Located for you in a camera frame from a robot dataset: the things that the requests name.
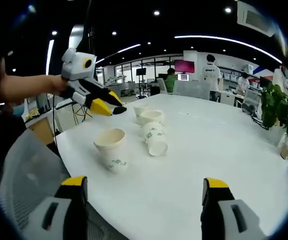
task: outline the face mask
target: face mask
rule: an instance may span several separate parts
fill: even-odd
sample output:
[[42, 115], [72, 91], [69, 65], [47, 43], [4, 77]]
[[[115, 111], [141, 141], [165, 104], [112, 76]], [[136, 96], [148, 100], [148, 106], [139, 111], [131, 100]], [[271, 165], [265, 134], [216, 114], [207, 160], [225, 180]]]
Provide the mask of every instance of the face mask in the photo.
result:
[[24, 104], [13, 107], [13, 115], [21, 117], [24, 113]]
[[288, 78], [288, 69], [285, 69], [285, 77]]

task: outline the paper cup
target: paper cup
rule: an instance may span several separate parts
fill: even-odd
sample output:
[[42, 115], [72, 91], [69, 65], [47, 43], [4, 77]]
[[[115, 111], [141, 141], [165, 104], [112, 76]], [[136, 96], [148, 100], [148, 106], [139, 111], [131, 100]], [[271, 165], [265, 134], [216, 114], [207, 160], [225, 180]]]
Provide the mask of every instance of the paper cup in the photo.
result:
[[164, 126], [152, 121], [144, 125], [143, 132], [150, 155], [160, 156], [167, 151], [168, 145], [164, 133]]
[[148, 107], [149, 107], [149, 105], [147, 103], [141, 103], [141, 104], [138, 104], [134, 107], [137, 124], [139, 124], [139, 125], [142, 124], [141, 119], [140, 119], [140, 115], [142, 114], [142, 112], [147, 111]]
[[104, 166], [113, 173], [122, 173], [128, 167], [126, 132], [114, 128], [102, 131], [94, 142]]
[[144, 111], [140, 115], [140, 119], [143, 125], [150, 123], [150, 122], [157, 122], [157, 123], [163, 124], [165, 120], [165, 116], [162, 111], [148, 110], [148, 111]]

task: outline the person in green shirt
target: person in green shirt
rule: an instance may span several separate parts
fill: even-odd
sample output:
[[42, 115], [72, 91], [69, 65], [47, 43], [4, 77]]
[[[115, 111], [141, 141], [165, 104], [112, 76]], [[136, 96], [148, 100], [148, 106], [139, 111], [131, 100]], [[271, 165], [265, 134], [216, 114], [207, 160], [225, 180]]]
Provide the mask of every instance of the person in green shirt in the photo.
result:
[[167, 89], [167, 92], [172, 93], [174, 90], [174, 83], [177, 80], [175, 76], [175, 70], [173, 68], [170, 68], [167, 70], [168, 77], [165, 80], [165, 86]]

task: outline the potted plant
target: potted plant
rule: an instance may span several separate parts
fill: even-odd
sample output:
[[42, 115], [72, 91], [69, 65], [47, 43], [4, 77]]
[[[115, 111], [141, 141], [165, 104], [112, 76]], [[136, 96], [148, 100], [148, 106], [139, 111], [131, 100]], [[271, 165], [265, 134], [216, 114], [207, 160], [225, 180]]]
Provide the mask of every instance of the potted plant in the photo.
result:
[[262, 120], [263, 125], [269, 130], [271, 128], [281, 131], [281, 136], [286, 132], [287, 138], [282, 143], [281, 155], [288, 158], [288, 96], [281, 91], [279, 85], [270, 83], [262, 92]]

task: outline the floor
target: floor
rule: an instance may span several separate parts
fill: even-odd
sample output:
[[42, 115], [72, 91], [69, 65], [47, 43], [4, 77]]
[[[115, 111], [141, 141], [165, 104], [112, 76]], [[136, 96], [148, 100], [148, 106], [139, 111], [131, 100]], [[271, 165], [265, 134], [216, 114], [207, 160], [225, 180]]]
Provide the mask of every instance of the floor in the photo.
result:
[[[136, 101], [135, 96], [124, 96], [120, 98], [124, 104]], [[60, 122], [63, 131], [66, 131], [75, 125], [80, 124], [84, 119], [85, 112], [81, 108], [81, 105], [68, 105], [57, 111], [58, 120]], [[91, 117], [86, 115], [85, 121], [89, 121]]]

